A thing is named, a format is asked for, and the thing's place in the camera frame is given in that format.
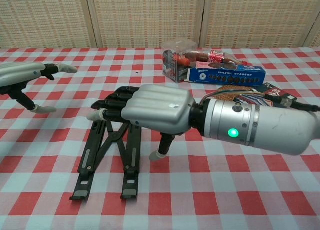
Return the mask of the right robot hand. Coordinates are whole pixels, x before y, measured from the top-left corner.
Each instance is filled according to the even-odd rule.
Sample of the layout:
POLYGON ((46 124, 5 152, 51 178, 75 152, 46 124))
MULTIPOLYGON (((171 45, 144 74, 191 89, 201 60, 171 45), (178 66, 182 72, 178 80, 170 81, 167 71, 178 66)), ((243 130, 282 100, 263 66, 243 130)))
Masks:
POLYGON ((94 102, 94 111, 87 119, 131 123, 160 132, 159 148, 149 156, 151 161, 157 161, 167 156, 175 136, 190 130, 190 112, 195 103, 185 89, 155 84, 121 86, 94 102))

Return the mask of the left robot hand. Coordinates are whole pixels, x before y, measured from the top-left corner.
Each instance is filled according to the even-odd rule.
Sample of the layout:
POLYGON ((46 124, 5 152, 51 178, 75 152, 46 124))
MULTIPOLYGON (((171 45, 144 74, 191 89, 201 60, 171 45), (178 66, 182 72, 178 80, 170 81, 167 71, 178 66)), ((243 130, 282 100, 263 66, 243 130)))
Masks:
POLYGON ((28 97, 23 89, 28 82, 45 76, 54 80, 53 74, 59 72, 76 73, 75 66, 63 63, 40 63, 40 62, 11 62, 0 65, 0 93, 8 94, 27 110, 45 114, 56 111, 55 107, 40 106, 28 97))

